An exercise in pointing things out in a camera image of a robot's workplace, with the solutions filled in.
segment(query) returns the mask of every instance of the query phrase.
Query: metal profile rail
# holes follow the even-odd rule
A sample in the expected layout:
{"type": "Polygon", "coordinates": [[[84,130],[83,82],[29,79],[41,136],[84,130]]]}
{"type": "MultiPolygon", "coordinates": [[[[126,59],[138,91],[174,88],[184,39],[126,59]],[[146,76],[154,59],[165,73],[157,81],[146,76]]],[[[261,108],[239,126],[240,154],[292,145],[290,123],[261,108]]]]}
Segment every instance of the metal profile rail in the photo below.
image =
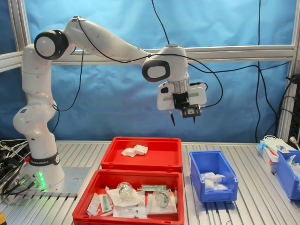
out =
{"type": "Polygon", "coordinates": [[[0,55],[0,72],[14,69],[22,65],[23,52],[12,52],[0,55]]]}
{"type": "MultiPolygon", "coordinates": [[[[293,59],[293,45],[247,45],[224,47],[196,47],[185,48],[187,56],[201,62],[236,62],[236,61],[290,61],[293,59]]],[[[158,53],[160,49],[145,49],[149,53],[158,53]]],[[[82,51],[76,50],[73,54],[55,60],[54,65],[80,65],[82,51]]],[[[105,57],[99,57],[89,52],[84,52],[84,64],[122,64],[105,57]]]]}
{"type": "MultiPolygon", "coordinates": [[[[58,141],[64,166],[91,167],[77,198],[27,195],[0,199],[0,211],[8,225],[71,225],[72,213],[110,142],[58,141]]],[[[290,201],[276,176],[255,148],[242,143],[182,143],[183,193],[187,225],[297,225],[300,224],[300,201],[290,201]],[[239,179],[238,199],[233,203],[202,204],[190,178],[190,157],[194,150],[221,150],[239,179]]]]}

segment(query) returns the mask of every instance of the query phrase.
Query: transparent plastic wrapping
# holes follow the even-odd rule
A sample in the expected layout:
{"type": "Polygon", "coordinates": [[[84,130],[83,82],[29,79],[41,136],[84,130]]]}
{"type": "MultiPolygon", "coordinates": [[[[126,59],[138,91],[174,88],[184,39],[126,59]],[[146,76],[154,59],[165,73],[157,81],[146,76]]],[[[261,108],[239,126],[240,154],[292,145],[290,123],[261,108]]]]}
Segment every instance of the transparent plastic wrapping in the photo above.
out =
{"type": "Polygon", "coordinates": [[[147,214],[170,214],[177,213],[175,197],[171,190],[155,191],[148,194],[146,206],[147,214]]]}
{"type": "Polygon", "coordinates": [[[108,203],[107,196],[106,195],[99,195],[99,197],[100,197],[100,204],[101,204],[102,213],[111,211],[112,207],[108,203]]]}
{"type": "Polygon", "coordinates": [[[113,217],[146,219],[145,192],[140,191],[137,192],[137,194],[142,199],[139,204],[127,207],[115,206],[113,210],[113,217]]]}
{"type": "Polygon", "coordinates": [[[139,191],[166,191],[167,186],[166,185],[147,185],[142,184],[139,188],[139,191]]]}
{"type": "Polygon", "coordinates": [[[120,183],[116,189],[107,190],[114,206],[133,206],[142,201],[136,190],[127,182],[120,183]]]}

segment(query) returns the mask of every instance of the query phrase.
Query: blue curtain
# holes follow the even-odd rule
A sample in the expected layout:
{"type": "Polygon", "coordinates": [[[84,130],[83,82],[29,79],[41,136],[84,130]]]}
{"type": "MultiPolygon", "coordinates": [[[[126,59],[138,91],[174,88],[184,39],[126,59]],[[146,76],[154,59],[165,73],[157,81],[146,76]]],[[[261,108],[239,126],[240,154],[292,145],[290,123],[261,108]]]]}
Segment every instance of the blue curtain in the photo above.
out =
{"type": "MultiPolygon", "coordinates": [[[[258,0],[164,0],[154,1],[165,25],[171,44],[184,47],[256,45],[258,0]]],[[[106,1],[25,1],[32,41],[51,29],[64,29],[67,21],[80,15],[109,29],[124,40],[141,48],[162,48],[166,39],[156,18],[151,0],[106,1]]],[[[261,44],[289,45],[292,41],[296,0],[264,0],[261,10],[261,44]]],[[[284,62],[261,62],[261,68],[284,62]]],[[[213,71],[234,69],[257,62],[206,63],[213,71]]],[[[268,99],[277,109],[285,87],[288,64],[264,70],[268,99]]],[[[221,95],[218,81],[212,74],[189,68],[191,82],[206,82],[208,102],[217,102],[221,95]]],[[[69,108],[79,85],[80,66],[53,66],[52,93],[60,109],[69,108]]],[[[10,76],[1,76],[8,82],[10,76]]],[[[57,140],[111,140],[115,136],[178,137],[182,141],[245,142],[255,141],[258,113],[255,91],[258,72],[255,67],[217,74],[224,88],[222,101],[204,109],[202,115],[183,119],[175,113],[176,127],[164,111],[157,109],[158,83],[147,82],[138,65],[84,65],[82,87],[73,108],[60,114],[54,132],[57,140]]],[[[0,85],[7,100],[0,100],[0,137],[15,138],[12,118],[26,103],[21,85],[15,82],[0,85]]],[[[258,93],[261,120],[258,137],[262,138],[275,115],[266,103],[262,80],[258,93]]],[[[48,123],[50,130],[57,114],[48,123]]]]}

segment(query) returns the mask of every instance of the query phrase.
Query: metal tabletop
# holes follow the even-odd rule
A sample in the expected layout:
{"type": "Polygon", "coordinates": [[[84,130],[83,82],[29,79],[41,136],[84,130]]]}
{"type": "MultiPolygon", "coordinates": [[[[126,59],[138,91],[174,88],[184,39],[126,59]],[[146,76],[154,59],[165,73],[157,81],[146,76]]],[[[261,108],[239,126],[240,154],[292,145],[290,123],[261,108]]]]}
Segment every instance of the metal tabletop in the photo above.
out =
{"type": "MultiPolygon", "coordinates": [[[[91,167],[78,197],[16,195],[3,199],[8,225],[71,225],[72,213],[110,142],[57,141],[63,166],[91,167]]],[[[183,193],[187,225],[300,225],[300,201],[286,196],[256,144],[183,142],[183,193]],[[239,179],[237,201],[200,203],[190,178],[189,151],[221,150],[239,179]]]]}

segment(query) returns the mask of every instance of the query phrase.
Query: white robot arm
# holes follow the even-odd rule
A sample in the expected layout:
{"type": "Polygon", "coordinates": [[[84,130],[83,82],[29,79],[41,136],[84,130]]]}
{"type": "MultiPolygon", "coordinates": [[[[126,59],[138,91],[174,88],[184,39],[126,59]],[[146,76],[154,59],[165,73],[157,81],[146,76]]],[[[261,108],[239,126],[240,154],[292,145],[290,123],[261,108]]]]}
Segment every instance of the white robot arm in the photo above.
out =
{"type": "Polygon", "coordinates": [[[64,178],[57,153],[55,138],[47,128],[54,116],[56,105],[51,93],[52,60],[71,54],[80,47],[94,55],[108,57],[125,63],[139,59],[142,75],[147,81],[167,79],[158,87],[157,107],[167,110],[179,109],[182,116],[200,115],[201,104],[206,103],[205,84],[189,83],[188,62],[179,45],[167,45],[158,54],[150,54],[133,46],[105,28],[74,16],[61,30],[40,33],[34,44],[25,47],[22,59],[22,88],[28,96],[28,104],[14,117],[17,131],[24,134],[30,147],[30,161],[20,170],[20,178],[29,176],[36,180],[31,189],[42,190],[59,184],[64,178]]]}

